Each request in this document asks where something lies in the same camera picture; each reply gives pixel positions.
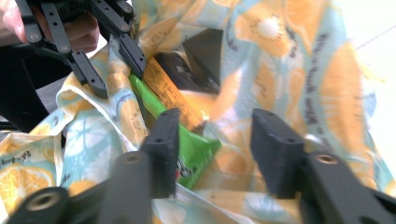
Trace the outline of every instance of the round hole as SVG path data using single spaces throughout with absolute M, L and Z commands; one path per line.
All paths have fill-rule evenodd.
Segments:
M 363 223 L 363 224 L 378 224 L 377 221 L 375 221 L 369 217 L 361 217 L 361 223 Z
M 317 155 L 317 160 L 322 163 L 326 163 L 326 164 L 330 164 L 330 165 L 337 164 L 337 162 L 338 162 L 334 157 L 329 156 L 329 155 L 324 155 L 324 154 Z
M 128 155 L 126 157 L 124 157 L 124 162 L 127 164 L 131 164 L 131 163 L 135 163 L 137 161 L 140 161 L 140 157 L 137 155 Z
M 58 192 L 47 192 L 39 194 L 26 205 L 26 209 L 29 211 L 43 210 L 55 205 L 60 200 L 61 195 Z

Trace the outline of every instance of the green snack package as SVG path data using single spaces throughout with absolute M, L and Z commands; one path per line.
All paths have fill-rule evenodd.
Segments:
M 141 106 L 142 114 L 145 114 L 143 110 L 147 109 L 150 115 L 158 118 L 163 111 L 168 109 L 139 78 L 130 76 L 129 79 L 134 92 L 143 104 Z M 185 188 L 191 189 L 212 160 L 221 143 L 217 139 L 209 139 L 192 133 L 182 124 L 179 127 L 179 143 L 177 181 Z

